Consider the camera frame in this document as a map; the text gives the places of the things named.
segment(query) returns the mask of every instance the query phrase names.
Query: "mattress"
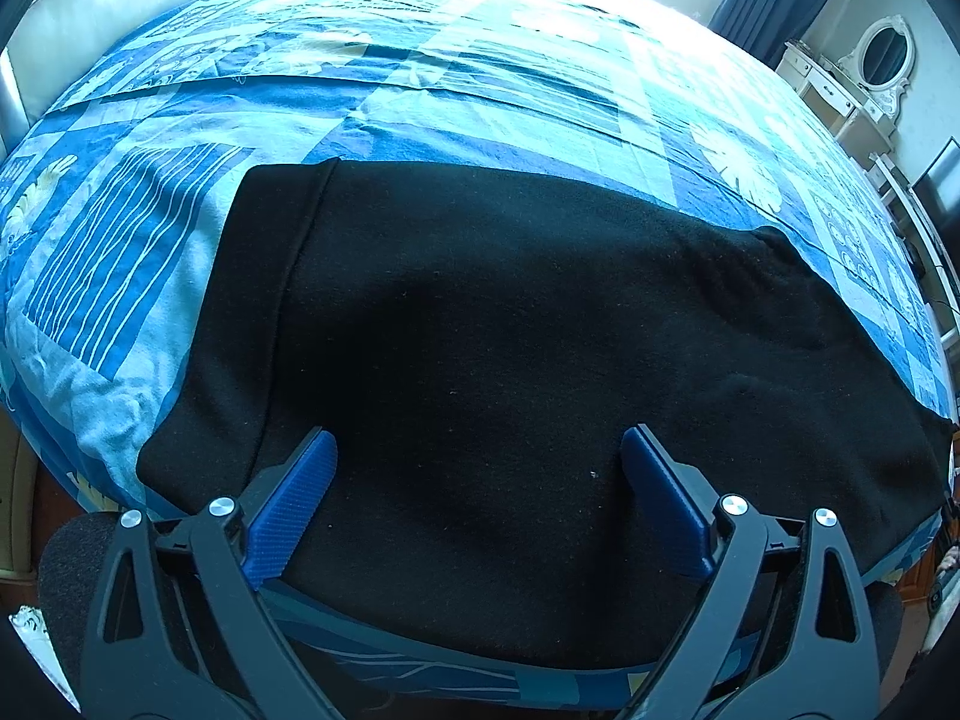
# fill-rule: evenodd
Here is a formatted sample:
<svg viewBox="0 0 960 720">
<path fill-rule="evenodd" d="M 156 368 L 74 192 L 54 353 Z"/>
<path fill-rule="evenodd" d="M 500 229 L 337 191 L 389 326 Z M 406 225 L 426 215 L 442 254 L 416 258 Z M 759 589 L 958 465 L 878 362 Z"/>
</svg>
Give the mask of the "mattress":
<svg viewBox="0 0 960 720">
<path fill-rule="evenodd" d="M 949 414 L 875 191 L 784 81 L 692 20 L 647 0 L 196 0 L 114 46 L 0 165 L 3 398 L 88 509 L 177 514 L 136 460 L 179 392 L 234 191 L 253 165 L 334 156 L 547 173 L 776 225 Z"/>
</svg>

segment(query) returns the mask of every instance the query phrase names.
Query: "black garment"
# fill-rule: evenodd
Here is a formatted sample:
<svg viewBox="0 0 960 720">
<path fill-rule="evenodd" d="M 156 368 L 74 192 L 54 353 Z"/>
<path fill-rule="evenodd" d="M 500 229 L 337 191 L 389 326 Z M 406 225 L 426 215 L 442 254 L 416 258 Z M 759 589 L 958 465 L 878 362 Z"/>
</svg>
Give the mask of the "black garment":
<svg viewBox="0 0 960 720">
<path fill-rule="evenodd" d="M 195 512 L 322 424 L 340 467 L 289 584 L 417 640 L 618 667 L 694 593 L 618 466 L 637 422 L 763 512 L 834 509 L 862 569 L 944 499 L 949 423 L 779 231 L 336 160 L 244 178 L 138 473 Z"/>
</svg>

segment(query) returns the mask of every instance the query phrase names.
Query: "bed sheet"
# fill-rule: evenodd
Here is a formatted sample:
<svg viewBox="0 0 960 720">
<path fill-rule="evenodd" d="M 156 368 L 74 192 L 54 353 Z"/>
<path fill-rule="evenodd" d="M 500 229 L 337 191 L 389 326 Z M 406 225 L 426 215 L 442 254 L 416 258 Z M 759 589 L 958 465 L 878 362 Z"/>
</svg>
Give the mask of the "bed sheet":
<svg viewBox="0 0 960 720">
<path fill-rule="evenodd" d="M 792 90 L 645 0 L 196 0 L 121 41 L 0 166 L 0 386 L 80 502 L 136 478 L 184 374 L 249 167 L 424 160 L 549 173 L 774 224 L 913 394 L 938 340 L 877 195 Z M 937 522 L 872 572 L 920 557 Z"/>
</svg>

